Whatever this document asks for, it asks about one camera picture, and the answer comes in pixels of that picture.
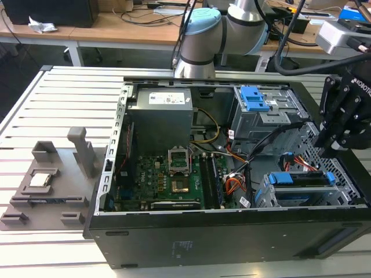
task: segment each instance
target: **laptop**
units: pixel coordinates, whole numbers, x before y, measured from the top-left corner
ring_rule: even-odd
[[[340,7],[341,9],[348,3],[349,0],[311,0],[309,3],[305,5],[305,7],[309,10],[340,10],[338,8],[331,8],[329,7]]]

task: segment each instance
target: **blue plastic latch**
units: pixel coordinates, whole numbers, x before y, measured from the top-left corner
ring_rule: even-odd
[[[241,98],[246,104],[246,109],[250,112],[268,112],[270,109],[265,104],[263,95],[257,87],[241,86]]]
[[[334,185],[336,183],[336,178],[335,178],[335,176],[334,176],[333,173],[327,172],[326,173],[326,176],[327,176],[327,178],[328,178],[328,180],[330,182],[330,185]]]
[[[275,179],[275,177],[274,177],[273,174],[270,174],[270,175],[268,176],[268,179],[269,179],[269,182],[270,182],[271,184],[275,184],[275,183],[276,183],[276,179]]]
[[[289,173],[274,173],[274,177],[277,181],[277,184],[293,184],[294,181]]]

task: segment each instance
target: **yellow wire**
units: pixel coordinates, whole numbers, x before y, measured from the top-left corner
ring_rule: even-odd
[[[238,160],[240,160],[240,161],[242,161],[242,162],[246,162],[243,158],[240,158],[239,156],[237,156],[237,155],[235,155],[234,153],[231,153],[228,149],[226,149],[227,150],[227,152],[230,154],[230,155],[232,155],[235,159],[238,159]]]
[[[210,115],[209,113],[207,113],[204,109],[202,108],[198,108],[198,110],[201,110],[203,113],[207,114],[208,117],[210,117],[210,119],[214,122],[214,124],[216,125],[216,134],[213,138],[211,139],[207,139],[207,140],[196,140],[196,141],[190,141],[191,143],[209,143],[209,142],[212,142],[214,141],[216,138],[218,138],[219,136],[219,125],[218,123],[216,122],[216,120],[213,118],[212,115]]]

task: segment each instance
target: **processor chip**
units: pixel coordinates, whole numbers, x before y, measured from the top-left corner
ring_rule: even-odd
[[[45,187],[48,185],[52,175],[45,173],[36,173],[30,182],[29,187]]]
[[[173,193],[189,193],[190,184],[188,178],[174,178],[172,179]]]

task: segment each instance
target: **gray plastic stand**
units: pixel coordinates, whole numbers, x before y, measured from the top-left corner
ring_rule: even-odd
[[[94,158],[95,153],[92,147],[92,143],[85,141],[86,128],[84,127],[71,127],[68,132],[67,138],[69,141],[75,144],[77,162],[81,162],[81,166],[88,178],[92,178],[94,175]]]
[[[0,230],[83,229],[106,154],[106,148],[93,149],[85,134],[84,127],[71,128],[67,138],[76,149],[56,149],[47,141],[35,144],[35,159],[0,218]],[[48,182],[30,186],[36,173],[49,174]]]

